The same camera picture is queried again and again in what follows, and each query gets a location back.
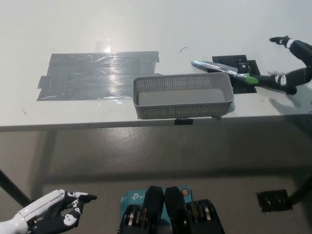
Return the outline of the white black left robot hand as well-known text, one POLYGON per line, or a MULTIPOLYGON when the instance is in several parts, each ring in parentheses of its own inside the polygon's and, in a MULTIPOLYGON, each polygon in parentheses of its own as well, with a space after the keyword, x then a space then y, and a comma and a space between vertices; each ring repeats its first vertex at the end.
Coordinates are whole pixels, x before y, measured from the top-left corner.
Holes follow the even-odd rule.
POLYGON ((19 211, 29 234, 60 234, 78 226, 84 204, 97 199, 84 192, 54 190, 19 211))

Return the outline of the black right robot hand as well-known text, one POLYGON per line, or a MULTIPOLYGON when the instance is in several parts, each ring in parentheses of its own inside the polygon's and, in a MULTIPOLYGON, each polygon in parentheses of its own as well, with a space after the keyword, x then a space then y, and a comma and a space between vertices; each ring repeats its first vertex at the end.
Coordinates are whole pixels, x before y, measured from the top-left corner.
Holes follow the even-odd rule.
POLYGON ((297 59, 301 60, 304 68, 291 71, 286 74, 272 74, 275 81, 275 88, 285 92, 288 95, 294 95, 297 92, 297 86, 306 84, 312 79, 312 46, 300 40, 294 40, 288 36, 273 37, 269 39, 278 45, 283 45, 297 59))

